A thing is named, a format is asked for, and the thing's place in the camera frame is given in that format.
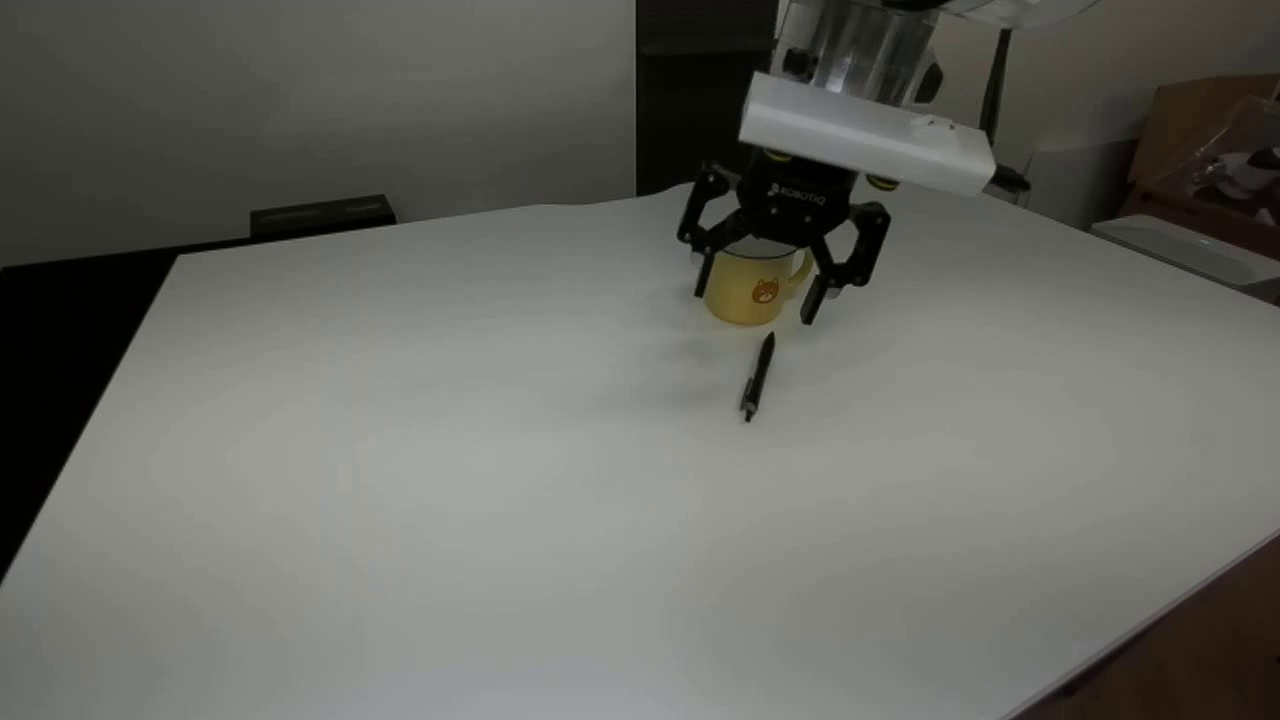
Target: gray wall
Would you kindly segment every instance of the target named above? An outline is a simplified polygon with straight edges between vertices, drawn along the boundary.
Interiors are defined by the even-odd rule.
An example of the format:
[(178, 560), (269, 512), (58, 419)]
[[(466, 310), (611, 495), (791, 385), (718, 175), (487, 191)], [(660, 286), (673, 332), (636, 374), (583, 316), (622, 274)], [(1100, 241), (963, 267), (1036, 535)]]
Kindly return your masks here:
[(0, 0), (0, 265), (634, 191), (634, 0)]

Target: yellow object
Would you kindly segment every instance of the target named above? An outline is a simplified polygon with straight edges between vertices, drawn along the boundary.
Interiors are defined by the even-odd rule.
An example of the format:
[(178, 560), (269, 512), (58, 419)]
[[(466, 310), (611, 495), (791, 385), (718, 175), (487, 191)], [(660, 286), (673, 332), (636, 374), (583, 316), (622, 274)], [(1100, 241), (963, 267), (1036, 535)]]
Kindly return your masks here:
[(797, 296), (809, 279), (812, 255), (809, 252), (722, 252), (707, 278), (706, 305), (726, 323), (773, 323), (775, 311)]

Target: white tabletop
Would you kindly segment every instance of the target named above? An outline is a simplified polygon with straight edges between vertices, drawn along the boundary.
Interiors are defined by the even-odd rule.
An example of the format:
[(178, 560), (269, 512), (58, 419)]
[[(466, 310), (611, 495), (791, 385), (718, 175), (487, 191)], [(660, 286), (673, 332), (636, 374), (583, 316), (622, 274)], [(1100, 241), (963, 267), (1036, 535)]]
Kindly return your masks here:
[(741, 426), (682, 204), (180, 259), (0, 589), (0, 717), (1008, 717), (1280, 528), (1276, 310), (900, 191)]

